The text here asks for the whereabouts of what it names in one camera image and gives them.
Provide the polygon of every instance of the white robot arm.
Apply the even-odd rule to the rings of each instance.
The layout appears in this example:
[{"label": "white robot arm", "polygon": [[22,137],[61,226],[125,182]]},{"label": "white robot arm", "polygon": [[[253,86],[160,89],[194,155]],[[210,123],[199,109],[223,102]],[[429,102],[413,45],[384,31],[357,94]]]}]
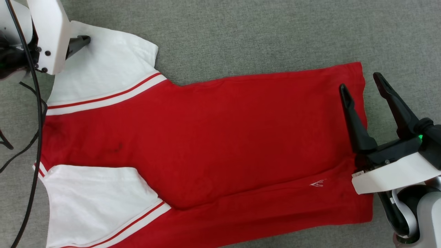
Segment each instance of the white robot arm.
[{"label": "white robot arm", "polygon": [[[11,1],[29,46],[34,67],[55,75],[65,60],[90,43],[90,37],[71,37],[71,23],[60,0],[28,0],[29,9]],[[0,80],[28,70],[17,29],[4,0],[0,1]]]},{"label": "white robot arm", "polygon": [[441,248],[441,125],[419,120],[378,72],[374,80],[397,123],[399,139],[378,146],[369,137],[345,85],[340,86],[358,194],[377,193],[398,248]]}]

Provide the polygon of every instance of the stain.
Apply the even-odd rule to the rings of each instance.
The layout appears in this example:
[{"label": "stain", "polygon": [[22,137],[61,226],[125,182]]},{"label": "stain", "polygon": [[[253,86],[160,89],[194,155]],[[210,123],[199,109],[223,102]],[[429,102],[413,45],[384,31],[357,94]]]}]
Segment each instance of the stain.
[{"label": "stain", "polygon": [[113,150],[114,152],[119,152],[123,148],[123,144],[121,142],[118,143],[118,148]]}]

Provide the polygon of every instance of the black cable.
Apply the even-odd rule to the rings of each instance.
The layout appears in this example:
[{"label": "black cable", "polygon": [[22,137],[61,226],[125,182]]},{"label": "black cable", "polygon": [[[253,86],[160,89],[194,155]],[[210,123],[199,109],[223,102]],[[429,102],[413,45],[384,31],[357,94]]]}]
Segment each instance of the black cable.
[{"label": "black cable", "polygon": [[14,149],[12,144],[6,139],[6,137],[3,135],[1,130],[0,130],[0,140],[2,140],[2,141],[0,141],[0,144],[4,145],[9,150],[13,150]]},{"label": "black cable", "polygon": [[[20,84],[22,86],[24,86],[25,88],[29,89],[30,91],[32,91],[32,93],[36,96],[37,92],[34,91],[34,89],[32,89],[30,86],[28,86],[27,84],[20,82]],[[48,105],[46,104],[45,101],[41,100],[41,102],[43,103],[45,109],[43,110],[43,118],[46,116],[46,112],[48,111]],[[4,169],[6,169],[6,167],[12,162],[12,160],[14,160],[16,157],[22,155],[23,153],[25,153],[27,150],[29,150],[29,148],[31,148],[31,146],[34,144],[34,142],[37,140],[38,138],[38,131],[35,133],[34,137],[32,138],[32,140],[29,142],[29,144],[23,149],[21,150],[19,153],[17,153],[16,155],[14,155],[12,158],[10,158],[8,161],[6,161],[6,163],[0,168],[0,173],[2,173],[4,171]]]},{"label": "black cable", "polygon": [[37,96],[37,110],[38,110],[38,142],[37,142],[37,159],[35,162],[35,171],[34,178],[32,180],[32,187],[29,195],[29,202],[26,209],[25,217],[23,218],[22,226],[20,227],[19,232],[17,233],[17,237],[15,237],[14,242],[12,243],[11,248],[16,248],[20,242],[20,239],[25,231],[26,224],[29,220],[30,211],[32,209],[32,202],[34,201],[35,190],[37,188],[37,179],[38,179],[38,171],[40,169],[40,158],[41,158],[41,140],[42,140],[42,131],[43,131],[43,111],[41,107],[41,95],[40,95],[40,87],[38,86],[37,74],[35,73],[34,62],[32,61],[32,56],[29,51],[29,47],[26,43],[25,36],[23,34],[22,28],[20,27],[20,23],[17,19],[17,16],[14,12],[14,8],[12,7],[11,0],[5,0],[9,13],[14,21],[17,32],[19,33],[20,41],[23,45],[23,49],[26,54],[26,58],[28,60],[29,69],[32,75],[32,79],[34,80],[35,93]]}]

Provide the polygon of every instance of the embroidered logo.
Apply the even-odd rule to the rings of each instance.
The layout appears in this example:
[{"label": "embroidered logo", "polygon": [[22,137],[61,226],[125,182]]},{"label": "embroidered logo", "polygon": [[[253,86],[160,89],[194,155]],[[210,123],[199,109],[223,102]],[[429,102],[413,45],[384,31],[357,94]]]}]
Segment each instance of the embroidered logo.
[{"label": "embroidered logo", "polygon": [[325,180],[320,180],[320,181],[318,181],[318,182],[315,182],[315,183],[313,183],[313,184],[310,184],[311,186],[314,186],[314,187],[323,187],[323,182],[324,182]]}]

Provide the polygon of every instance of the white sleeve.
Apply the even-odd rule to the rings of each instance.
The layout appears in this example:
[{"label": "white sleeve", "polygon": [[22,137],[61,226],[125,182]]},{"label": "white sleeve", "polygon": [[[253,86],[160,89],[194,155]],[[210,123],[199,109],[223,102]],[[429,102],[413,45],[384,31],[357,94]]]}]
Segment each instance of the white sleeve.
[{"label": "white sleeve", "polygon": [[39,178],[50,206],[46,248],[107,248],[171,209],[131,167],[57,165]]},{"label": "white sleeve", "polygon": [[48,105],[87,101],[116,94],[155,72],[158,47],[136,35],[72,21],[72,38],[91,42],[55,76]]}]

